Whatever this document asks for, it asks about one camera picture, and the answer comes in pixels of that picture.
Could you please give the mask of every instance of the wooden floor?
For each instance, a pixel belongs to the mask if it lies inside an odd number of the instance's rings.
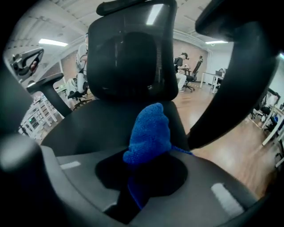
[[[213,96],[210,86],[205,85],[192,93],[189,90],[179,93],[174,99],[186,133],[202,115]],[[193,153],[214,162],[261,198],[267,185],[274,179],[275,155],[280,150],[272,142],[262,146],[266,136],[247,117],[229,133],[201,149],[193,150]]]

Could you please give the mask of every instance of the person sitting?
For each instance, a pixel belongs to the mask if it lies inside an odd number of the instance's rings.
[[[185,84],[186,75],[180,74],[178,71],[189,69],[188,66],[182,66],[183,60],[185,60],[185,59],[189,59],[187,53],[181,53],[180,56],[178,56],[177,58],[174,59],[174,68],[175,68],[175,72],[176,72],[176,77],[177,77],[177,79],[179,79],[177,87],[178,87],[178,90],[180,92],[183,92],[182,87]]]

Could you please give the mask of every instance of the blue plush toy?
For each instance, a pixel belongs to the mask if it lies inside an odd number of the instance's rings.
[[[137,116],[123,161],[133,165],[147,163],[171,149],[192,154],[171,145],[169,119],[164,115],[163,105],[155,103]]]

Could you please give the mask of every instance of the blue fabric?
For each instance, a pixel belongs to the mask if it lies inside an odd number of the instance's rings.
[[[161,103],[147,106],[140,112],[132,129],[129,149],[123,154],[123,161],[129,164],[130,170],[134,172],[140,165],[171,149],[192,155],[190,151],[171,145],[168,125],[169,119],[164,115]],[[151,185],[140,184],[131,176],[128,189],[142,209],[150,198]]]

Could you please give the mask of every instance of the white ceiling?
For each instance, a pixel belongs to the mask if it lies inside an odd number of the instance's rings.
[[[42,74],[60,58],[76,50],[83,41],[90,24],[100,16],[96,14],[97,6],[110,0],[42,0],[30,9],[18,22],[6,46],[5,57],[21,53],[36,47],[43,47],[44,57],[41,61]],[[177,15],[174,23],[175,38],[186,38],[201,48],[211,48],[204,42],[211,38],[195,31],[195,21],[210,0],[176,0]],[[40,45],[41,38],[68,43],[66,47]]]

